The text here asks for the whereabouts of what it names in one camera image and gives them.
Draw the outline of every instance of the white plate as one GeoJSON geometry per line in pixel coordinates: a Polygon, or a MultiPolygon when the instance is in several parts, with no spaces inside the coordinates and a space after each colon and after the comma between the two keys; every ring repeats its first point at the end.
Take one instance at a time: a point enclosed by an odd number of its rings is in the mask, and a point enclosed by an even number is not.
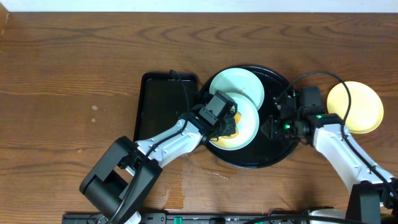
{"type": "Polygon", "coordinates": [[[258,77],[243,68],[229,68],[214,77],[210,84],[210,94],[217,90],[224,93],[239,93],[249,98],[254,106],[260,109],[264,101],[264,87],[258,77]]]}
{"type": "Polygon", "coordinates": [[[224,150],[237,150],[247,146],[259,130],[259,113],[253,103],[245,96],[237,93],[227,93],[237,104],[242,118],[237,123],[239,135],[232,139],[219,137],[218,141],[210,141],[214,146],[224,150]]]}

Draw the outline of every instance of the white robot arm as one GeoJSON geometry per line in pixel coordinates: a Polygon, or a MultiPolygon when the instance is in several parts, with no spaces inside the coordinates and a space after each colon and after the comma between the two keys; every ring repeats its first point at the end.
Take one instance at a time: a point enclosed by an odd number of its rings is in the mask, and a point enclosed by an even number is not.
{"type": "Polygon", "coordinates": [[[140,222],[137,213],[162,168],[210,138],[235,133],[235,101],[217,91],[207,105],[194,106],[170,129],[150,139],[131,142],[117,139],[80,184],[80,192],[111,223],[140,222]],[[114,168],[134,176],[128,184],[114,168]]]}
{"type": "MultiPolygon", "coordinates": [[[[313,137],[313,146],[322,153],[341,177],[347,189],[351,191],[354,184],[368,181],[372,184],[381,184],[382,180],[376,176],[365,163],[349,148],[342,140],[341,124],[326,124],[317,128],[313,137]]],[[[347,140],[377,171],[388,181],[394,176],[382,169],[370,156],[359,146],[350,135],[347,127],[344,128],[347,140]]]]}

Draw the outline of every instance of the wooden table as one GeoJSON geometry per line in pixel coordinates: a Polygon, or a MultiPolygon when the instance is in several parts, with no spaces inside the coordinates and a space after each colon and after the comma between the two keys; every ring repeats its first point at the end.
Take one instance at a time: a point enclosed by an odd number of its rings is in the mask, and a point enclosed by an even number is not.
{"type": "MultiPolygon", "coordinates": [[[[0,223],[60,223],[95,212],[79,192],[112,142],[132,138],[141,76],[174,68],[204,84],[236,64],[289,80],[329,70],[373,88],[384,121],[355,138],[398,175],[396,14],[12,13],[0,47],[0,223]]],[[[324,96],[338,82],[306,78],[324,96]]],[[[145,207],[267,213],[329,205],[349,192],[314,148],[265,169],[238,169],[204,148],[171,162],[145,207]]]]}

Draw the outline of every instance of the cable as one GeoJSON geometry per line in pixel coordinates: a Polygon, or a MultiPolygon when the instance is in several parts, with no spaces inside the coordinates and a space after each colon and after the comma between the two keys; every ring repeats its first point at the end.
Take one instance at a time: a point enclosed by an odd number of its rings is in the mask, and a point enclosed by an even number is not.
{"type": "Polygon", "coordinates": [[[276,210],[284,211],[283,208],[274,208],[268,213],[268,216],[271,216],[276,210]]]}
{"type": "Polygon", "coordinates": [[[141,169],[144,167],[144,165],[145,165],[145,163],[146,163],[146,161],[147,161],[149,155],[150,155],[160,144],[162,144],[163,142],[166,142],[167,140],[169,140],[169,139],[171,139],[171,138],[173,138],[173,137],[175,137],[175,136],[181,134],[181,133],[184,131],[184,129],[187,127],[187,124],[188,124],[188,114],[189,114],[189,98],[188,98],[187,89],[185,88],[185,85],[184,85],[184,83],[182,82],[181,76],[180,76],[180,74],[178,74],[178,72],[176,72],[175,70],[172,70],[172,69],[171,69],[171,70],[170,70],[170,74],[171,74],[172,76],[176,76],[176,77],[178,78],[178,80],[179,80],[180,83],[181,83],[182,89],[183,89],[183,94],[185,95],[185,101],[186,101],[186,104],[187,104],[187,117],[185,118],[184,125],[182,126],[182,128],[181,128],[179,131],[177,131],[176,133],[171,134],[170,136],[168,136],[168,137],[166,137],[166,138],[163,138],[163,139],[160,140],[159,142],[153,144],[152,147],[148,150],[148,152],[145,154],[144,158],[142,159],[142,162],[141,162],[141,164],[139,165],[139,167],[138,167],[138,169],[137,169],[137,171],[136,171],[136,174],[135,174],[134,177],[132,178],[132,180],[131,180],[131,182],[130,182],[130,184],[129,184],[129,187],[127,188],[126,193],[125,193],[124,196],[123,196],[123,199],[122,199],[121,203],[119,204],[119,206],[118,206],[118,208],[116,209],[116,211],[115,211],[115,213],[113,214],[113,216],[112,216],[105,224],[111,224],[111,223],[113,222],[113,220],[117,217],[117,215],[119,215],[119,212],[120,212],[121,209],[123,208],[124,204],[126,203],[127,198],[129,197],[129,195],[130,195],[130,193],[131,193],[132,187],[133,187],[134,184],[136,183],[137,178],[135,178],[135,177],[137,177],[137,176],[141,173],[141,169]]]}
{"type": "Polygon", "coordinates": [[[262,217],[254,220],[250,220],[243,224],[256,224],[259,222],[267,222],[271,220],[311,220],[311,221],[320,221],[320,222],[330,222],[330,223],[340,223],[340,224],[364,224],[363,222],[354,221],[354,220],[345,220],[342,218],[332,218],[332,217],[318,217],[311,215],[276,215],[273,217],[262,217]]]}
{"type": "Polygon", "coordinates": [[[105,215],[102,215],[99,219],[97,219],[97,221],[95,221],[95,224],[99,224],[103,218],[108,221],[105,215]]]}
{"type": "Polygon", "coordinates": [[[89,223],[88,223],[89,220],[94,220],[94,221],[95,221],[95,219],[93,219],[93,217],[96,216],[96,215],[98,215],[98,214],[90,215],[90,216],[86,219],[86,224],[89,224],[89,223]]]}
{"type": "Polygon", "coordinates": [[[384,185],[386,185],[386,187],[390,190],[390,192],[392,193],[392,195],[396,198],[396,200],[398,201],[398,195],[397,192],[392,188],[391,185],[389,185],[388,181],[376,170],[376,166],[372,166],[355,148],[354,146],[350,143],[350,141],[348,140],[348,136],[346,135],[346,133],[344,132],[344,126],[346,124],[346,120],[348,117],[348,113],[349,110],[351,109],[351,93],[349,92],[349,89],[346,85],[346,83],[344,82],[344,80],[342,78],[340,78],[338,75],[328,72],[328,71],[313,71],[313,72],[307,72],[303,75],[301,75],[300,77],[298,77],[298,79],[294,80],[291,84],[288,85],[288,87],[275,99],[276,102],[279,102],[279,100],[282,98],[282,95],[286,94],[286,92],[293,87],[293,85],[295,83],[297,83],[300,79],[307,77],[309,75],[315,75],[315,74],[325,74],[325,75],[330,75],[332,77],[335,77],[337,80],[340,81],[341,84],[343,84],[344,88],[347,91],[347,95],[348,95],[348,106],[347,106],[347,110],[346,110],[346,114],[344,115],[343,118],[343,124],[341,125],[341,140],[344,140],[348,147],[354,152],[354,154],[356,154],[361,160],[362,162],[369,168],[369,170],[371,172],[373,172],[382,182],[384,185]]]}
{"type": "Polygon", "coordinates": [[[293,87],[294,84],[296,84],[298,81],[300,81],[302,78],[307,77],[309,75],[315,75],[315,74],[325,74],[325,75],[330,75],[332,77],[335,77],[337,80],[340,81],[341,84],[343,84],[344,88],[346,88],[347,94],[348,94],[348,106],[347,106],[347,110],[346,110],[346,114],[344,115],[343,118],[343,124],[341,125],[341,135],[342,135],[342,140],[344,139],[345,133],[344,133],[344,126],[346,124],[346,120],[348,117],[348,113],[349,110],[351,109],[351,94],[349,93],[348,87],[346,85],[346,83],[344,82],[344,80],[342,78],[340,78],[338,75],[328,72],[328,71],[313,71],[313,72],[307,72],[303,75],[301,75],[300,77],[298,77],[296,80],[294,80],[292,83],[290,83],[288,85],[288,87],[282,92],[280,93],[280,95],[275,99],[276,102],[279,102],[279,100],[282,98],[282,95],[286,94],[286,92],[293,87]]]}

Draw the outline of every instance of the black plate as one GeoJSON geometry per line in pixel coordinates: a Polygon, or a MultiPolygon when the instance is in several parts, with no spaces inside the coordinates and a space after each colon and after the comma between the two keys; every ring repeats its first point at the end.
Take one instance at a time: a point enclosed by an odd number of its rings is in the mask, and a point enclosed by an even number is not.
{"type": "MultiPolygon", "coordinates": [[[[261,66],[240,65],[232,68],[243,68],[254,73],[264,86],[265,98],[262,106],[258,110],[260,125],[266,121],[269,115],[278,116],[279,110],[272,98],[277,97],[288,85],[289,81],[279,73],[261,66]]],[[[210,83],[214,75],[201,88],[198,102],[202,103],[203,96],[208,93],[210,83]]],[[[256,137],[242,149],[227,151],[219,149],[211,143],[206,143],[206,148],[216,157],[228,164],[242,168],[261,168],[274,165],[288,156],[297,146],[298,141],[275,141],[270,140],[258,130],[256,137]]]]}

